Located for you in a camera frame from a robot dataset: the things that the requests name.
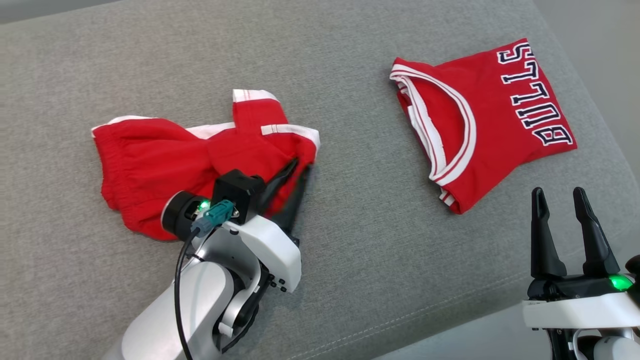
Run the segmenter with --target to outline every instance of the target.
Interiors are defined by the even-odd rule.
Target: red jersey
[[[577,148],[527,39],[438,66],[398,58],[390,78],[457,214],[520,164]]]

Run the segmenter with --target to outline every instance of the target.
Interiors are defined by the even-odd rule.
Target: green led light
[[[620,274],[609,276],[609,280],[611,280],[613,287],[620,291],[626,291],[634,284],[628,277]]]
[[[198,210],[203,210],[203,209],[208,209],[209,208],[209,201],[208,200],[204,200],[200,203],[200,205],[198,206]]]

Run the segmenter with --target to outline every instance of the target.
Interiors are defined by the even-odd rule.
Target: folded jersey
[[[390,78],[457,214],[520,164],[577,148],[526,38],[438,66],[398,58]]]
[[[282,107],[264,90],[233,91],[234,122],[184,129],[166,119],[118,117],[92,129],[102,162],[102,196],[127,228],[173,240],[160,216],[166,202],[186,190],[211,197],[216,178],[239,169],[271,179],[293,158],[298,167],[269,212],[291,193],[303,168],[314,162],[319,133],[287,123]]]

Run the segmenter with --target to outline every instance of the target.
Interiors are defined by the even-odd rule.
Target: gray couch
[[[579,149],[517,168],[453,215],[427,179],[390,66],[522,37]],[[614,250],[640,248],[638,186],[528,0],[126,0],[9,24],[1,39],[8,359],[99,358],[172,279],[180,243],[134,234],[108,209],[90,128],[128,114],[227,122],[233,88],[274,93],[323,146],[295,231],[301,286],[267,293],[228,360],[370,359],[517,303],[535,186],[570,271],[583,261],[574,186]]]

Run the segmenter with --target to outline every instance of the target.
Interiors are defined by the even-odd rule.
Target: couch seam
[[[576,249],[575,251],[572,251],[572,252],[570,252],[569,254],[566,254],[566,255],[565,255],[565,257],[569,257],[569,258],[570,258],[570,257],[573,257],[574,255],[576,255],[578,252],[581,252],[581,251],[583,251],[583,248],[582,248],[582,247],[579,247],[579,248],[578,248],[578,249]],[[416,311],[414,311],[414,312],[412,312],[412,313],[409,313],[409,314],[407,314],[407,315],[400,316],[399,318],[396,318],[396,319],[393,319],[393,320],[389,320],[389,321],[387,321],[387,322],[385,322],[385,323],[382,323],[382,324],[380,324],[380,325],[376,325],[376,326],[374,326],[374,327],[370,327],[370,328],[368,328],[368,329],[366,329],[366,330],[363,330],[363,331],[360,331],[360,332],[356,332],[356,333],[354,333],[354,334],[352,334],[352,335],[349,335],[349,336],[345,336],[344,338],[341,338],[341,339],[338,339],[338,340],[332,341],[332,342],[327,343],[327,344],[325,344],[325,345],[322,345],[322,346],[320,346],[320,347],[313,348],[312,350],[308,350],[308,351],[306,351],[306,352],[302,352],[302,353],[300,353],[300,354],[298,354],[298,355],[294,355],[294,356],[292,356],[292,357],[287,358],[287,360],[293,360],[293,359],[295,359],[296,357],[299,357],[299,356],[302,356],[302,355],[309,354],[310,352],[315,352],[315,351],[320,350],[320,349],[322,349],[322,348],[325,348],[325,347],[331,346],[331,345],[333,345],[333,344],[335,344],[335,343],[339,343],[339,342],[341,342],[341,341],[347,340],[347,339],[352,338],[352,337],[354,337],[354,336],[358,336],[358,335],[360,335],[360,334],[364,334],[365,332],[369,332],[369,331],[371,331],[371,330],[373,330],[373,329],[377,329],[378,327],[385,326],[385,325],[388,325],[388,324],[390,324],[390,323],[394,323],[394,322],[396,322],[396,321],[398,321],[398,320],[402,320],[403,318],[406,318],[407,316],[411,316],[411,315],[414,315],[414,314],[416,314],[416,313],[420,313],[421,311],[424,311],[424,310],[430,309],[430,308],[435,307],[435,306],[438,306],[438,305],[446,304],[447,302],[450,302],[450,301],[452,301],[452,300],[454,300],[454,299],[457,299],[457,298],[460,298],[460,297],[464,297],[464,296],[467,296],[467,295],[471,295],[471,294],[478,293],[478,292],[480,292],[480,291],[483,291],[483,290],[485,290],[485,289],[489,288],[490,286],[493,286],[493,285],[495,285],[495,284],[498,284],[499,282],[503,282],[503,281],[505,281],[505,280],[512,279],[512,280],[510,280],[510,281],[508,281],[508,282],[505,282],[504,284],[501,284],[499,287],[502,287],[502,286],[505,286],[505,285],[512,284],[512,283],[514,283],[514,282],[517,282],[517,281],[522,280],[523,278],[525,278],[526,276],[521,276],[521,275],[526,274],[526,273],[527,273],[527,271],[523,271],[523,272],[518,272],[518,273],[516,273],[516,274],[514,274],[514,275],[511,275],[511,276],[507,276],[507,277],[501,278],[501,279],[496,280],[496,281],[494,281],[494,282],[491,282],[491,283],[489,283],[489,284],[487,284],[487,285],[484,285],[484,286],[483,286],[483,287],[481,287],[481,288],[474,289],[474,290],[472,290],[472,291],[467,291],[467,292],[465,292],[465,293],[462,293],[462,294],[456,295],[456,296],[454,296],[454,297],[451,297],[451,298],[449,298],[449,299],[447,299],[447,300],[443,300],[443,301],[438,302],[438,303],[436,303],[436,304],[433,304],[433,305],[429,305],[429,306],[423,307],[422,309],[416,310]],[[322,352],[317,353],[316,355],[312,355],[312,356],[309,356],[309,357],[305,357],[305,358],[304,358],[304,359],[302,359],[302,360],[308,360],[308,359],[311,359],[311,358],[313,358],[313,357],[319,356],[319,355],[324,354],[324,353],[326,353],[326,352],[329,352],[329,351],[335,350],[335,349],[337,349],[337,348],[339,348],[339,347],[343,347],[344,345],[348,345],[348,344],[353,343],[353,342],[356,342],[356,341],[358,341],[358,340],[362,340],[362,339],[364,339],[364,338],[368,338],[369,336],[375,335],[375,334],[380,333],[380,332],[383,332],[383,331],[385,331],[385,330],[392,329],[392,328],[394,328],[394,327],[396,327],[396,326],[402,325],[402,324],[407,323],[407,322],[410,322],[410,321],[412,321],[412,320],[419,319],[419,318],[421,318],[421,317],[423,317],[423,316],[426,316],[426,315],[428,315],[428,314],[431,314],[431,313],[435,313],[435,312],[437,312],[437,311],[444,310],[445,308],[447,308],[447,307],[449,307],[449,306],[450,306],[450,305],[447,305],[447,306],[445,306],[445,307],[443,307],[443,308],[441,308],[441,309],[437,309],[437,310],[434,310],[434,311],[429,311],[429,312],[427,312],[427,313],[421,314],[421,315],[419,315],[419,316],[416,316],[416,317],[414,317],[414,318],[408,319],[408,320],[403,321],[403,322],[401,322],[401,323],[397,323],[397,324],[395,324],[395,325],[391,325],[391,326],[386,327],[386,328],[384,328],[384,329],[380,329],[380,330],[378,330],[378,331],[376,331],[376,332],[372,332],[371,334],[368,334],[368,335],[362,336],[362,337],[357,338],[357,339],[353,339],[353,340],[348,341],[348,342],[346,342],[346,343],[344,343],[344,344],[337,345],[336,347],[329,348],[329,349],[327,349],[327,350],[325,350],[325,351],[322,351]]]

